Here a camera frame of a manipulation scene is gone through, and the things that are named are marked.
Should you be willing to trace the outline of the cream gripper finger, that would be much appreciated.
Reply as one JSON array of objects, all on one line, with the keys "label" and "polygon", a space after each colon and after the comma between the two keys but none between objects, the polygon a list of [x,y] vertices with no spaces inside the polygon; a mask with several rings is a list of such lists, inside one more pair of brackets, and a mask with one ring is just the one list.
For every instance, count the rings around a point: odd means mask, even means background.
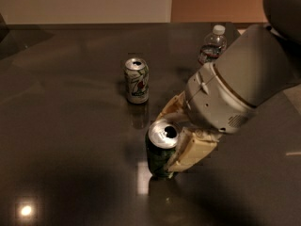
[{"label": "cream gripper finger", "polygon": [[182,91],[180,94],[175,95],[164,106],[161,112],[158,114],[156,120],[167,120],[176,123],[189,122],[189,118],[184,111],[185,108],[185,94]]},{"label": "cream gripper finger", "polygon": [[166,162],[166,171],[182,172],[208,156],[217,146],[220,133],[184,127],[176,144],[176,151]]}]

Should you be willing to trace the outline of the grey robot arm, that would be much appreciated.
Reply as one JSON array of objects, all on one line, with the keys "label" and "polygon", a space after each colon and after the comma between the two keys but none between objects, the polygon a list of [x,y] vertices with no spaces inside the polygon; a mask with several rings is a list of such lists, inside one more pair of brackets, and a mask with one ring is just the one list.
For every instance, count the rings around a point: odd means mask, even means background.
[{"label": "grey robot arm", "polygon": [[191,168],[262,103],[300,83],[301,0],[262,3],[267,23],[250,26],[216,61],[201,66],[159,114],[182,126],[164,170]]}]

